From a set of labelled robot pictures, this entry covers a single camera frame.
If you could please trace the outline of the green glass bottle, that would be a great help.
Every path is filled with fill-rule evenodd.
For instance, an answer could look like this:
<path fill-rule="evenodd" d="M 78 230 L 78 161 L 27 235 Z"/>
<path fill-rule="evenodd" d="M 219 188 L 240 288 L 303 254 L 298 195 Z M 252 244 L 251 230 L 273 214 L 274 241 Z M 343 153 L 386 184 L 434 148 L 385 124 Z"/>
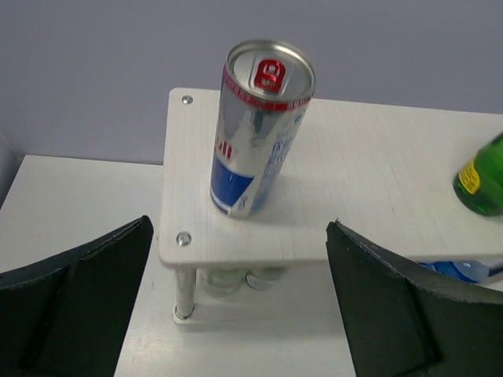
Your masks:
<path fill-rule="evenodd" d="M 453 190 L 469 210 L 485 217 L 502 215 L 502 133 L 457 172 Z"/>

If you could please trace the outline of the silver energy drink can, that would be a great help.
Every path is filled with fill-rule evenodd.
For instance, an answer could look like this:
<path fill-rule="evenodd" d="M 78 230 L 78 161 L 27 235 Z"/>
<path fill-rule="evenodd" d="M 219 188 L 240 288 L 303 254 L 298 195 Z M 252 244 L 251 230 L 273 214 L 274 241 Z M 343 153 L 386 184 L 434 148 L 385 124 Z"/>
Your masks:
<path fill-rule="evenodd" d="M 252 39 L 228 52 L 210 182 L 211 199 L 226 215 L 262 209 L 315 87 L 314 66 L 289 43 Z"/>

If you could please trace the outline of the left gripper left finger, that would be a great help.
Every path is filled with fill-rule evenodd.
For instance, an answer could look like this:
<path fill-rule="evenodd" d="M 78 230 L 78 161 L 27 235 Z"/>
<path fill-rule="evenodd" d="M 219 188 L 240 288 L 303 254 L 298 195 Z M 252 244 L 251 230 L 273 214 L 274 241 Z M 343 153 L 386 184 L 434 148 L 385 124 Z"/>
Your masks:
<path fill-rule="evenodd" d="M 112 376 L 153 238 L 147 216 L 1 275 L 3 376 Z"/>

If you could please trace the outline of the water bottle blue cap front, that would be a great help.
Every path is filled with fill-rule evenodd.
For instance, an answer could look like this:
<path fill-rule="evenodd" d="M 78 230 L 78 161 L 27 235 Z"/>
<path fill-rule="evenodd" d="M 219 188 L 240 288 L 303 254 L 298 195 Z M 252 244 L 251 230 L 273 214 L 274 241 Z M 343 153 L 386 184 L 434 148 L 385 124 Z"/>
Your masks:
<path fill-rule="evenodd" d="M 472 284 L 482 284 L 491 277 L 502 273 L 502 262 L 495 265 L 485 265 L 476 260 L 456 260 L 419 262 L 419 264 L 442 275 Z"/>

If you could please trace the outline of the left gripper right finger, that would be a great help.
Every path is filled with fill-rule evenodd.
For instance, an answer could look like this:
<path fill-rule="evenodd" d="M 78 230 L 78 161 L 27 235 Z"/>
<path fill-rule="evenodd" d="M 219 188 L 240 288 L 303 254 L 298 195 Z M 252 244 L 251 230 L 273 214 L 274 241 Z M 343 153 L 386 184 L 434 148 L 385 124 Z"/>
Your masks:
<path fill-rule="evenodd" d="M 502 293 L 442 275 L 339 221 L 326 250 L 358 376 L 500 376 Z"/>

